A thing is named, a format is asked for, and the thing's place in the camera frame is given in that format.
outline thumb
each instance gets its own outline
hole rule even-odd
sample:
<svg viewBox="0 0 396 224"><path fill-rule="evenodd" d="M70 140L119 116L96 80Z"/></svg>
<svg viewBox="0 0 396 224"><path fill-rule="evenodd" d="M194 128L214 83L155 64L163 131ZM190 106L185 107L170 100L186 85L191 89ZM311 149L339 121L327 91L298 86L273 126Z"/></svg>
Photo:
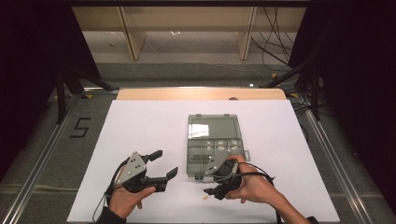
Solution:
<svg viewBox="0 0 396 224"><path fill-rule="evenodd" d="M226 199L238 199L240 198L239 190L230 191L225 195Z"/></svg>
<svg viewBox="0 0 396 224"><path fill-rule="evenodd" d="M140 191L140 197L141 199L147 198L150 194L155 192L155 188L154 187L149 187L146 189L143 189L142 191Z"/></svg>

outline floor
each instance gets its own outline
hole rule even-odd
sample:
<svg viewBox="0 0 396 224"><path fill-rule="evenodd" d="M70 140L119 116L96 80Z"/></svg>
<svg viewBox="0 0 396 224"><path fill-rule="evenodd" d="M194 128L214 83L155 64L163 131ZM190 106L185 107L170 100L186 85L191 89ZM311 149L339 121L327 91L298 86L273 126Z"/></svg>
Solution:
<svg viewBox="0 0 396 224"><path fill-rule="evenodd" d="M97 62L103 80L113 86L161 87L161 86L221 86L257 88L268 83L273 76L280 76L288 67L280 61L265 54L254 43L250 44L246 61L240 61L238 49L232 33L148 33L145 46L138 61L131 61L122 33L86 32L92 56ZM260 34L253 38L262 46L264 40ZM274 36L271 42L278 41ZM292 48L292 43L282 35L285 47ZM267 49L281 60L287 60L280 47L268 44ZM309 92L293 96L295 78L283 83L280 88L294 103L296 116L306 130L308 145L317 163L325 186L341 223L396 223L396 217L389 209L375 183L367 174L359 158L353 154L342 128L332 115L329 107L319 110L320 122L311 119L311 112L305 105ZM87 88L95 87L83 82ZM42 173L37 178L29 200L18 214L18 223L66 223L68 213L76 197L79 184L85 174L95 143L104 124L107 110L117 94L103 91L90 91L87 97L70 96L67 98L67 120L63 124L56 141L49 139L57 128L57 101L55 93L51 95L48 108L35 127L30 141L20 152L13 166L0 184L0 217L6 216L12 207L22 186L35 168L35 162L47 148L52 147ZM326 105L324 96L320 103ZM85 137L80 127L88 127ZM328 142L321 136L326 134ZM334 168L332 153L339 160ZM348 182L362 200L367 215L359 217L359 209L351 206L350 194L345 190Z"/></svg>

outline human hand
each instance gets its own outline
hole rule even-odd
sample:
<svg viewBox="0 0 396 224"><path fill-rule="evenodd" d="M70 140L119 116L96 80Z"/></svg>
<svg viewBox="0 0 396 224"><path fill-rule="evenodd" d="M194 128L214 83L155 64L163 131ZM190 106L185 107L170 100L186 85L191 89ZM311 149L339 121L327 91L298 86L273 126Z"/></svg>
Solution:
<svg viewBox="0 0 396 224"><path fill-rule="evenodd" d="M232 155L229 160L238 163L245 162L241 155ZM256 168L248 164L239 164L241 173L258 172ZM277 200L282 199L283 195L277 191L265 178L260 175L244 175L239 189L230 191L225 195L226 199L241 199L241 203L246 200L254 203L268 203L273 205Z"/></svg>
<svg viewBox="0 0 396 224"><path fill-rule="evenodd" d="M245 162L241 155L233 155L228 158L238 163ZM258 172L256 168L248 164L239 164L242 173ZM265 178L260 175L244 175L239 189L230 191L225 195L226 199L241 199L241 203L251 201L254 203L268 203L283 217L289 224L308 224L310 223L293 205L272 186Z"/></svg>
<svg viewBox="0 0 396 224"><path fill-rule="evenodd" d="M143 189L137 193L131 193L124 187L116 188L111 195L110 205L108 208L117 216L127 218L134 208L143 208L142 200L155 192L154 187Z"/></svg>

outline white paper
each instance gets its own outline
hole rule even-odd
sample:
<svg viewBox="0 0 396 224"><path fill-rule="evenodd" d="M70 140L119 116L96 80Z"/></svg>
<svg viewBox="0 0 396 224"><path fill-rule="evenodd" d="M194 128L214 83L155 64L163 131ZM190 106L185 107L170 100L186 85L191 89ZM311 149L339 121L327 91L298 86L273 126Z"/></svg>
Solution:
<svg viewBox="0 0 396 224"><path fill-rule="evenodd" d="M203 184L187 177L189 115L235 114L251 163L275 176L275 186L306 217L338 222L335 209L289 101L113 101L68 222L91 222L115 170L132 152L163 150L149 162L150 177L178 167L166 192L155 193L128 217L138 223L266 223L266 204L204 200Z"/></svg>

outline sleeve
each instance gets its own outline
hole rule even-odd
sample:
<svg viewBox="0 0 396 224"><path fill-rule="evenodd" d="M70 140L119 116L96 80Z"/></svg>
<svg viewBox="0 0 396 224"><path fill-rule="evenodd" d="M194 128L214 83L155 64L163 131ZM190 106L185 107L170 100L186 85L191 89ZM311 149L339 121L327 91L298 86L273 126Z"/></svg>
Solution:
<svg viewBox="0 0 396 224"><path fill-rule="evenodd" d="M309 222L311 222L311 224L319 224L315 217L308 217L307 219Z"/></svg>
<svg viewBox="0 0 396 224"><path fill-rule="evenodd" d="M103 207L102 214L95 224L125 224L126 218L122 218L114 214L108 207Z"/></svg>

